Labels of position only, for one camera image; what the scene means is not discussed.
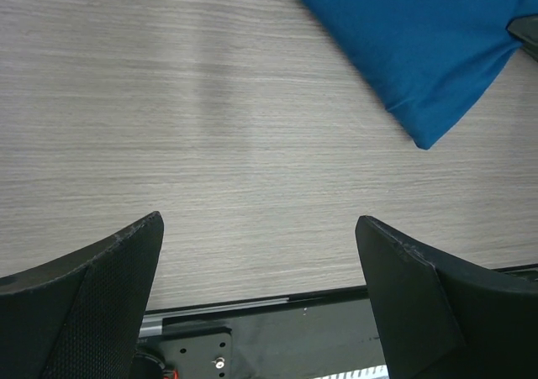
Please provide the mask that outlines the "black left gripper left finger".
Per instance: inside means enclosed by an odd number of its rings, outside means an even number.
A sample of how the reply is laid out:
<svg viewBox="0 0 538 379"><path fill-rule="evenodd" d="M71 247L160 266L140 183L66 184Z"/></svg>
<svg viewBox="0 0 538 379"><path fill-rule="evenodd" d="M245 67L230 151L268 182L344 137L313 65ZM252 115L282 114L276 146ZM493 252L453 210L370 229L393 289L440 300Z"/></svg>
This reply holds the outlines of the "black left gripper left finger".
<svg viewBox="0 0 538 379"><path fill-rule="evenodd" d="M1 279L3 378L126 378L164 236L150 213Z"/></svg>

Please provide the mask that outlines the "blue mickey print t-shirt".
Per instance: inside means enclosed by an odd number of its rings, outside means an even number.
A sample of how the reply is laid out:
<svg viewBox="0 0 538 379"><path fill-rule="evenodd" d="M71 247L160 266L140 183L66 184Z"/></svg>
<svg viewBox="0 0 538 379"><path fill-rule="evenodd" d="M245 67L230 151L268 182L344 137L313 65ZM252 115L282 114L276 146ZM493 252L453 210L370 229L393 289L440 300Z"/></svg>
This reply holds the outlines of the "blue mickey print t-shirt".
<svg viewBox="0 0 538 379"><path fill-rule="evenodd" d="M537 0L301 0L414 143L431 148L521 43Z"/></svg>

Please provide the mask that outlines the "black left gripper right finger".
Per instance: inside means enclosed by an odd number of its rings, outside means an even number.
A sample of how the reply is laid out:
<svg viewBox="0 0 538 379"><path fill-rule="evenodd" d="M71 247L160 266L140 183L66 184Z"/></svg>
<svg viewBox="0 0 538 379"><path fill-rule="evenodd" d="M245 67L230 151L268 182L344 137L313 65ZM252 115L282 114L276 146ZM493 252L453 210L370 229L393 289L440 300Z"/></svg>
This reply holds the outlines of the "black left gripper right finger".
<svg viewBox="0 0 538 379"><path fill-rule="evenodd" d="M537 266L490 270L372 216L356 243L391 378L535 378Z"/></svg>

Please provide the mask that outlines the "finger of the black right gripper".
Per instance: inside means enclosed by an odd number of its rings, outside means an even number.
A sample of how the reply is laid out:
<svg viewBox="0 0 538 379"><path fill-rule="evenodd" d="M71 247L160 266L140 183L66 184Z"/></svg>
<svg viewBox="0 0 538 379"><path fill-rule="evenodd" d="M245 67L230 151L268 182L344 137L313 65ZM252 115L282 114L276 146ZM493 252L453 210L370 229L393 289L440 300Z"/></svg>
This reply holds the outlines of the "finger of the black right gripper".
<svg viewBox="0 0 538 379"><path fill-rule="evenodd" d="M533 60L538 61L538 15L514 18L507 30L521 42L522 50Z"/></svg>

